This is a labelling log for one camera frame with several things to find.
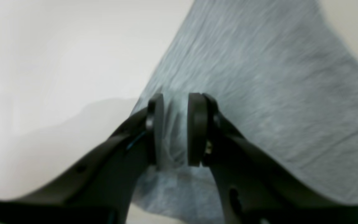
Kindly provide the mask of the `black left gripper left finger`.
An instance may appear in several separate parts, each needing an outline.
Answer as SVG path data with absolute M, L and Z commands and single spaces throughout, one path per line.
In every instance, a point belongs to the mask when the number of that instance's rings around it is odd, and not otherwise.
M 63 174 L 30 194 L 0 200 L 0 224 L 124 224 L 137 180 L 158 164 L 163 121 L 157 93 Z

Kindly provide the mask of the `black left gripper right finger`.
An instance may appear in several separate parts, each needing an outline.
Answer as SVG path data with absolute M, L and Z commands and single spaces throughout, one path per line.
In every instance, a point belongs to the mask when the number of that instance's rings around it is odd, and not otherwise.
M 226 224 L 358 224 L 358 205 L 332 200 L 250 143 L 208 94 L 188 95 L 189 166 L 208 167 Z

